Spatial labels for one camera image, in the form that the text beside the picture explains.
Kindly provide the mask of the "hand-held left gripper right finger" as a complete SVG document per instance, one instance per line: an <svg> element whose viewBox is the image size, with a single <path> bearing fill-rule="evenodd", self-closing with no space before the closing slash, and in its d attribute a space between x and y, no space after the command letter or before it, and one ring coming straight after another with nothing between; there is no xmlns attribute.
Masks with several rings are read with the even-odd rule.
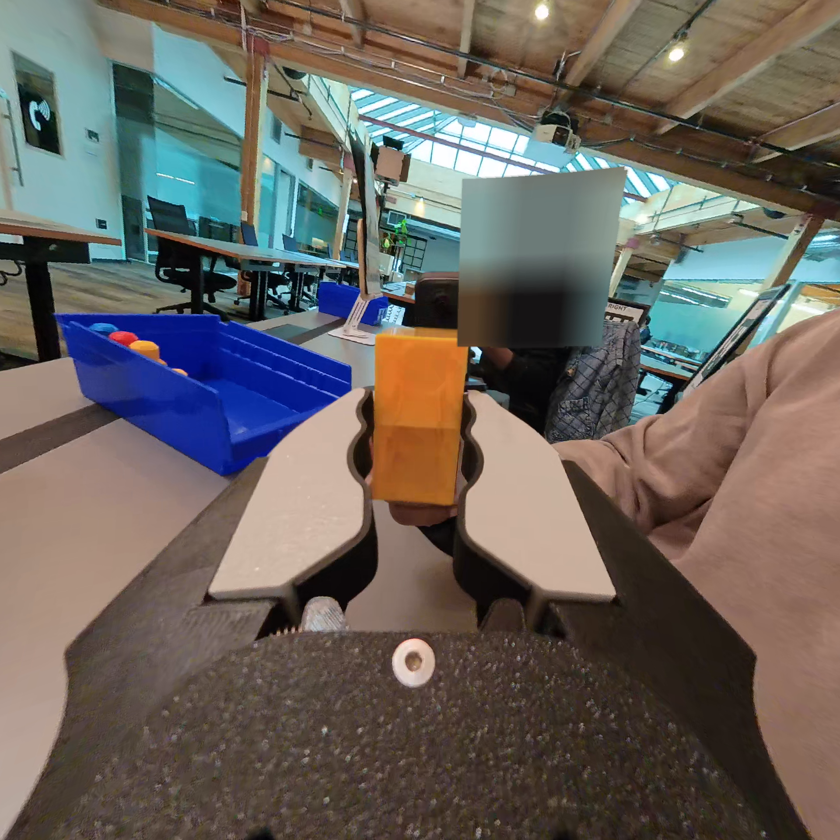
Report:
<svg viewBox="0 0 840 840"><path fill-rule="evenodd" d="M518 602L606 605L616 588L552 446L485 393L465 394L453 568L480 618Z"/></svg>

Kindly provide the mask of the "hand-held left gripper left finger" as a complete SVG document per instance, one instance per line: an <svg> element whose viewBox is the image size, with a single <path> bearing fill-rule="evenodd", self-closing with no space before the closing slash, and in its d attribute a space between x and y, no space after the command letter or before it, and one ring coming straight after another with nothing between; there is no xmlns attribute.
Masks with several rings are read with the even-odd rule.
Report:
<svg viewBox="0 0 840 840"><path fill-rule="evenodd" d="M265 459L208 587L215 602L268 601L291 623L329 598L345 612L378 565L371 489L373 391L355 388Z"/></svg>

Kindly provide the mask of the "blue plastic bin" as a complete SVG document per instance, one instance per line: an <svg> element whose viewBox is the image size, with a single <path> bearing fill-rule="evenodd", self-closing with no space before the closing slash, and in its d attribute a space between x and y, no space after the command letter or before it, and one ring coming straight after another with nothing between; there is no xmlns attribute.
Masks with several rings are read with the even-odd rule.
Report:
<svg viewBox="0 0 840 840"><path fill-rule="evenodd" d="M321 280L318 284L318 311L337 319L346 320L350 317L351 310L359 296L357 287L331 280ZM370 300L366 305L360 323L368 326L378 326L382 323L388 307L387 297L382 296Z"/></svg>
<svg viewBox="0 0 840 840"><path fill-rule="evenodd" d="M220 476L267 456L346 395L349 364L219 317L58 313L81 393ZM157 343L182 376L89 329L108 322Z"/></svg>

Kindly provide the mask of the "person's right forearm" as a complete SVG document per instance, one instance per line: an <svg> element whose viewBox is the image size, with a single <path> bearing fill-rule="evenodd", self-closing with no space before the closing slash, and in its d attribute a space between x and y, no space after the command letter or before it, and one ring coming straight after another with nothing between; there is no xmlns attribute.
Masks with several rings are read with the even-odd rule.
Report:
<svg viewBox="0 0 840 840"><path fill-rule="evenodd" d="M672 563L838 535L838 311L747 351L663 415L554 444Z"/></svg>

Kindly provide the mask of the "person's right hand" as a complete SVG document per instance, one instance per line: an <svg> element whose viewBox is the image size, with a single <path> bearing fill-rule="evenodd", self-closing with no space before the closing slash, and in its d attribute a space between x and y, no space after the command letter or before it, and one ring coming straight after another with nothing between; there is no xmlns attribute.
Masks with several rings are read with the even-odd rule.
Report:
<svg viewBox="0 0 840 840"><path fill-rule="evenodd" d="M431 528L457 516L457 507L388 502L393 520L404 527Z"/></svg>

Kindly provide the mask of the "black office chair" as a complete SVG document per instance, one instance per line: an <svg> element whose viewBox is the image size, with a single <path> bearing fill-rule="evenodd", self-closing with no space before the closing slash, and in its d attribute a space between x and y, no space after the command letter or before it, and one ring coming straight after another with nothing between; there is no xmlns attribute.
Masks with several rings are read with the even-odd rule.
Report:
<svg viewBox="0 0 840 840"><path fill-rule="evenodd" d="M193 235L193 229L183 205L168 203L152 196L147 196L147 201L155 230L183 236ZM157 309L156 313L174 311L177 314L183 314L186 308L190 308L192 314L197 314L198 293L201 291L203 298L206 298L206 302L202 305L202 312L209 312L225 322L228 321L229 316L214 306L215 296L219 291L233 289L236 286L236 280L231 276L216 272L215 267L219 255L213 253L206 257L194 248L163 238L160 233L155 236L158 247L154 264L155 277L160 282L177 286L182 292L190 294L189 304L172 304ZM207 268L204 266L206 258L209 259Z"/></svg>
<svg viewBox="0 0 840 840"><path fill-rule="evenodd" d="M256 230L252 224L248 222L240 223L240 233L243 244L249 247L257 248L259 241ZM285 279L284 276L271 271L251 271L250 288L252 291L257 291L257 311L263 318L266 316L266 306L272 303L279 308L283 314L289 314L291 310L288 305L277 295L277 290L280 283Z"/></svg>

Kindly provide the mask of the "long wooden desk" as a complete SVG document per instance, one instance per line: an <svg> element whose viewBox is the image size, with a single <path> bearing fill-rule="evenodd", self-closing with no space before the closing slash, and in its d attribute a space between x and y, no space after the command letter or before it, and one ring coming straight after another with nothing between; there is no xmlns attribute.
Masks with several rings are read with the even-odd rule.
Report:
<svg viewBox="0 0 840 840"><path fill-rule="evenodd" d="M278 273L280 267L290 268L291 271L295 271L296 267L308 267L315 269L319 278L323 277L327 270L356 270L359 273L359 265L352 261L325 259L285 249L254 248L223 240L158 232L154 228L148 227L143 231L147 236L154 237L160 233L163 238L169 238L186 245L188 248L196 249L206 257L216 253L219 257L234 259L239 263L239 268L243 271L257 272L263 270ZM198 295L199 298L196 305L198 313L195 315L203 314L202 305L205 303L203 293L199 291ZM257 305L257 291L252 291L248 305L248 318L250 321L261 321L264 319L258 314Z"/></svg>

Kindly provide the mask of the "ceiling-mounted projector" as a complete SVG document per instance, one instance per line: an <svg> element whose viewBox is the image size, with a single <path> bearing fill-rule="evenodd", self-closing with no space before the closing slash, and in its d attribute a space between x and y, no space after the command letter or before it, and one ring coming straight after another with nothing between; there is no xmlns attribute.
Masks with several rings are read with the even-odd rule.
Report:
<svg viewBox="0 0 840 840"><path fill-rule="evenodd" d="M555 109L542 114L531 132L533 142L557 145L564 152L577 153L581 147L580 121L571 112Z"/></svg>

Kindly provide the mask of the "wooden pillar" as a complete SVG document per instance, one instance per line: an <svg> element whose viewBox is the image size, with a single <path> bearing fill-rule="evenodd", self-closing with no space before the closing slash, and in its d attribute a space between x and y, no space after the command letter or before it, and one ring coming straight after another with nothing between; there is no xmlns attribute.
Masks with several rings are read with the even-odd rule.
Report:
<svg viewBox="0 0 840 840"><path fill-rule="evenodd" d="M254 229L259 224L263 138L267 111L268 44L255 35L246 38L245 134L240 161L240 219Z"/></svg>

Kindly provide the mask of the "black framed sign board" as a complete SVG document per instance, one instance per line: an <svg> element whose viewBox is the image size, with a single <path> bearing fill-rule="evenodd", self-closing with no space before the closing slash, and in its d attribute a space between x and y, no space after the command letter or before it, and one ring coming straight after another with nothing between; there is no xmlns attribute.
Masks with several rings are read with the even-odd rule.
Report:
<svg viewBox="0 0 840 840"><path fill-rule="evenodd" d="M760 324L771 313L775 304L784 298L790 287L789 283L785 283L782 286L772 287L758 294L730 330L724 334L710 355L701 363L696 373L688 380L686 386L679 393L680 400L728 364L743 344L749 344Z"/></svg>

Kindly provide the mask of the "white door with phone sign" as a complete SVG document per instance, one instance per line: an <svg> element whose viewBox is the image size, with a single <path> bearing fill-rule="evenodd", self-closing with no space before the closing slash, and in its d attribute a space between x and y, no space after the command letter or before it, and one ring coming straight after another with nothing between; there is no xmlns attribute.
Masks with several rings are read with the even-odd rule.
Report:
<svg viewBox="0 0 840 840"><path fill-rule="evenodd" d="M26 139L17 68L33 64L52 82L48 99L59 152ZM8 162L2 192L23 214L121 239L119 174L113 119L112 73L99 48L84 36L2 36L2 137Z"/></svg>

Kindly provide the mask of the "wooden desk with black legs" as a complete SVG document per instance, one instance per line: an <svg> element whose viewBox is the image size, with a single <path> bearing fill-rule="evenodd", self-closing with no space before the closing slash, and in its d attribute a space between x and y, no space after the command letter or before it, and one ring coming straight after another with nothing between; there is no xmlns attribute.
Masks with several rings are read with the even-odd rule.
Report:
<svg viewBox="0 0 840 840"><path fill-rule="evenodd" d="M90 246L121 247L103 230L89 231L4 209L1 212L1 259L21 266L25 277L39 362L60 358L60 336L49 268L54 264L88 265Z"/></svg>

